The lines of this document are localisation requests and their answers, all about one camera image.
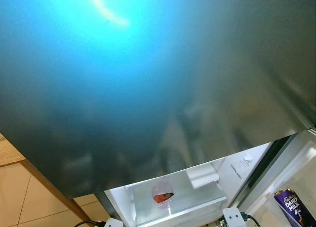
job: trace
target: cadbury dairy milk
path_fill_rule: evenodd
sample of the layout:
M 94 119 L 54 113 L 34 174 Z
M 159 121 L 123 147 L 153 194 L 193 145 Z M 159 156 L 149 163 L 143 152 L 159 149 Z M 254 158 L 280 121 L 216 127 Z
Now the cadbury dairy milk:
M 285 191 L 277 191 L 274 194 L 274 197 L 283 208 L 286 218 L 293 227 L 297 227 L 299 225 L 297 225 L 290 216 L 293 217 L 293 219 L 295 219 L 302 227 L 316 227 L 316 220 L 312 217 L 301 199 L 293 190 L 287 189 Z

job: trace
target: food item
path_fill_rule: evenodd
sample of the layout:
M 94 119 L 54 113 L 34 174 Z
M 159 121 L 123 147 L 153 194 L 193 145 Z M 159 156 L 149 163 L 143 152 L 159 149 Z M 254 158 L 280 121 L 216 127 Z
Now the food item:
M 156 195 L 154 197 L 154 200 L 157 202 L 157 203 L 161 203 L 163 201 L 166 201 L 168 200 L 170 197 L 172 197 L 174 195 L 173 192 L 170 192 L 170 193 L 165 193 L 165 194 L 159 194 L 159 195 Z
M 316 220 L 312 217 L 295 191 L 291 189 L 285 191 L 279 190 L 274 194 L 274 197 L 293 227 L 316 227 Z

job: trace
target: reflective metal surface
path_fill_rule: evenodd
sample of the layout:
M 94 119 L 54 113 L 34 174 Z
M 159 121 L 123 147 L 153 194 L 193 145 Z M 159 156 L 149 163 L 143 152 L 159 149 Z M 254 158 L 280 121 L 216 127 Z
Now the reflective metal surface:
M 0 132 L 67 197 L 315 125 L 315 0 L 1 0 Z

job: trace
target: beige tile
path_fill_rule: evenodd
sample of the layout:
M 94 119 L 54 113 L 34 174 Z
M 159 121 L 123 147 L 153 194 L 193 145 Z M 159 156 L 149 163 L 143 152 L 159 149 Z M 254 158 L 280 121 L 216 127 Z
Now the beige tile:
M 50 193 L 36 178 L 31 176 L 25 196 L 20 223 L 49 216 L 68 210 L 53 194 Z
M 82 205 L 86 205 L 86 204 L 95 202 L 98 199 L 95 197 L 95 195 L 89 194 L 86 196 L 76 197 L 76 198 L 74 198 L 74 200 L 76 201 L 76 203 L 78 203 L 79 206 L 82 206 Z
M 0 227 L 18 224 L 29 179 L 21 164 L 0 168 Z
M 19 224 L 19 227 L 73 227 L 81 220 L 70 210 Z
M 110 216 L 99 201 L 81 207 L 93 221 L 106 221 Z

